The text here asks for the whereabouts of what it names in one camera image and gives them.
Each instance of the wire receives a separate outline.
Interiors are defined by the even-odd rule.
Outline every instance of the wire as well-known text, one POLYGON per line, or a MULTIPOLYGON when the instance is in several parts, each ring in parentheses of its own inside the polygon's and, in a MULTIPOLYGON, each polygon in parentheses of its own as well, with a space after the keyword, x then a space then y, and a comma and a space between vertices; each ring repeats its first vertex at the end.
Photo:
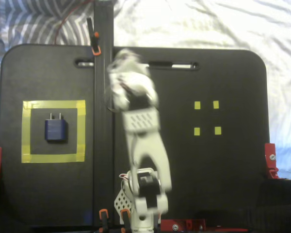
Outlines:
POLYGON ((125 173, 120 174, 118 177, 128 181, 128 175, 125 173))
POLYGON ((62 28, 63 24, 67 21, 68 17, 75 11, 77 10, 80 6, 82 5, 86 5, 86 4, 89 4, 91 2, 94 2, 95 0, 88 0, 88 1, 85 1, 85 2, 82 2, 80 3, 79 5, 77 5, 75 8, 73 8, 67 15, 66 17, 62 20, 61 24, 59 25, 57 31, 56 31, 56 34, 55 34, 55 39, 54 39, 54 45, 57 44, 57 37, 58 37, 58 34, 59 34, 59 31, 60 29, 62 28))

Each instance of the striped fabric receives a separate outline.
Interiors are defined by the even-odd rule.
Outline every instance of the striped fabric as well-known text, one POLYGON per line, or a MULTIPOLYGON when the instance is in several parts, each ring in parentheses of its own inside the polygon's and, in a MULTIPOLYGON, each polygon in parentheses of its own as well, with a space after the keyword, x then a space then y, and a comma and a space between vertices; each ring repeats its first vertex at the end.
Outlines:
POLYGON ((19 44, 54 44, 62 19, 73 11, 57 37, 59 45, 90 45, 86 18, 94 16, 89 0, 0 0, 0 65, 19 44))

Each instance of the perforated metal bracket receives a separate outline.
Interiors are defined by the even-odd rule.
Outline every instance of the perforated metal bracket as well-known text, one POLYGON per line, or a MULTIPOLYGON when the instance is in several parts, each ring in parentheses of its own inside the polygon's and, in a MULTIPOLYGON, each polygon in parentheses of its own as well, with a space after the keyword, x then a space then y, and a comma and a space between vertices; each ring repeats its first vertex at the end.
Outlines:
POLYGON ((142 133, 160 129, 159 112, 156 108, 124 112, 123 121, 127 132, 142 133))

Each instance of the blue power adapter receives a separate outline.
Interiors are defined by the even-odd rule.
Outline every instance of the blue power adapter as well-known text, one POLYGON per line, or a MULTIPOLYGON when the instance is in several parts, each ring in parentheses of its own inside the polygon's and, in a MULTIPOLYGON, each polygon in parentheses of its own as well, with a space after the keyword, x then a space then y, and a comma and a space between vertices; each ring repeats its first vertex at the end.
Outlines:
POLYGON ((67 122, 62 119, 59 113, 59 119, 53 119, 52 113, 50 119, 45 120, 45 140, 47 141, 65 141, 67 140, 67 122))

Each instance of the screw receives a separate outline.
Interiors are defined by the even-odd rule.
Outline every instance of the screw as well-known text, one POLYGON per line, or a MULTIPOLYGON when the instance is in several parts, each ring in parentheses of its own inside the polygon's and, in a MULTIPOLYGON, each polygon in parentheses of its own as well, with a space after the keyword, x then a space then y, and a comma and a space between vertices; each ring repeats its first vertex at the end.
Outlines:
POLYGON ((271 159, 271 160, 276 160, 276 156, 275 156, 274 154, 272 154, 272 155, 270 156, 270 159, 271 159))
POLYGON ((178 229, 179 229, 178 225, 176 225, 176 224, 173 225, 173 230, 174 230, 174 231, 177 231, 178 229))

